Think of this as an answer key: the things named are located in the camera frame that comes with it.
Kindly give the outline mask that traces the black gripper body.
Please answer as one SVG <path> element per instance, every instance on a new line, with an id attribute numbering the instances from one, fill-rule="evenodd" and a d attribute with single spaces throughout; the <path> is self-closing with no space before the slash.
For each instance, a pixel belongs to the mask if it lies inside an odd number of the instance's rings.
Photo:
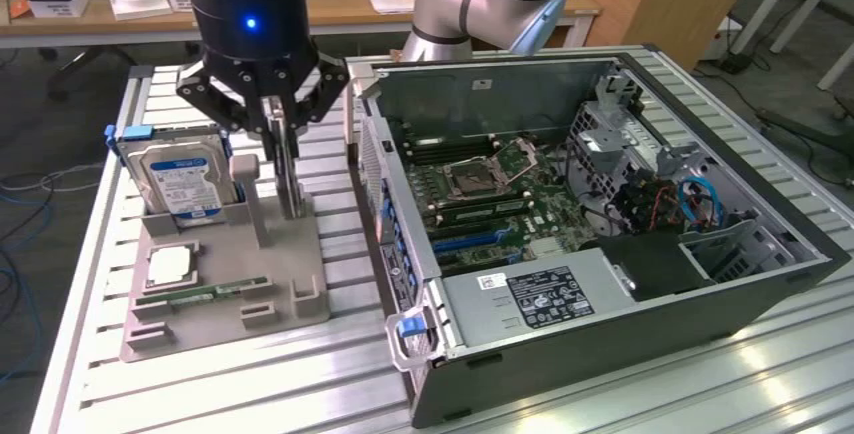
<path id="1" fill-rule="evenodd" d="M 245 97 L 291 96 L 319 61 L 305 0 L 189 1 L 208 74 Z"/>

